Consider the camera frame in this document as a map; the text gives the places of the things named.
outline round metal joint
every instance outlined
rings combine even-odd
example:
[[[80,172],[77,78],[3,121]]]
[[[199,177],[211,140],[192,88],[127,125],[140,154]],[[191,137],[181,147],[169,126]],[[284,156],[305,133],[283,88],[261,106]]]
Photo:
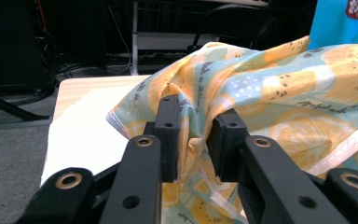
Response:
[[[135,144],[138,147],[149,147],[153,144],[153,140],[148,137],[142,137],[138,139]]]
[[[339,177],[345,184],[358,189],[358,175],[344,172]]]
[[[57,189],[72,189],[80,184],[82,175],[78,173],[64,174],[56,181]]]
[[[268,139],[261,138],[261,137],[255,138],[253,143],[255,145],[257,145],[258,147],[270,147],[271,146],[271,143]]]

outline bunched fabric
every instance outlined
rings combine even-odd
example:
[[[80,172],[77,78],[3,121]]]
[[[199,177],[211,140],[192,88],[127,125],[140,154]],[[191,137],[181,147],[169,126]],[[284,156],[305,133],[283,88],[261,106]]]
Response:
[[[213,119],[230,108],[306,172],[358,170],[358,45],[305,51],[308,44],[307,36],[264,51],[209,43],[112,108],[107,120],[132,138],[156,119],[159,99],[179,96],[179,178],[163,184],[163,223],[247,222],[236,184],[215,176],[205,144]]]

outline gray carpet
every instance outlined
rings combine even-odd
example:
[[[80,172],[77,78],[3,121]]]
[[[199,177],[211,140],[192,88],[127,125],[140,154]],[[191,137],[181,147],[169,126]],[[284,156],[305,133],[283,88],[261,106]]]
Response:
[[[52,118],[57,91],[21,108]],[[16,221],[39,188],[50,123],[50,119],[25,122],[0,111],[0,224]]]

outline yellow and blue fabric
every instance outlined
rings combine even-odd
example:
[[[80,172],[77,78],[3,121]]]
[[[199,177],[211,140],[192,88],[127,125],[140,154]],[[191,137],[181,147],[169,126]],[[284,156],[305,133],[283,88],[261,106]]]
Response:
[[[163,184],[163,223],[245,223],[235,183],[215,176],[205,141],[235,108],[250,134],[275,139],[303,170],[358,169],[358,45],[305,51],[308,37],[264,51],[209,43],[156,72],[106,116],[126,137],[180,101],[179,179]]]

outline wooden table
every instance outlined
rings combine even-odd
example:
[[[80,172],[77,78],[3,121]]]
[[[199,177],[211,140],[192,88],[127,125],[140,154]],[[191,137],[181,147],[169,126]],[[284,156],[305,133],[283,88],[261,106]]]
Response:
[[[128,139],[105,116],[138,83],[149,76],[71,78],[60,85],[42,184],[68,167],[94,175],[121,161]]]

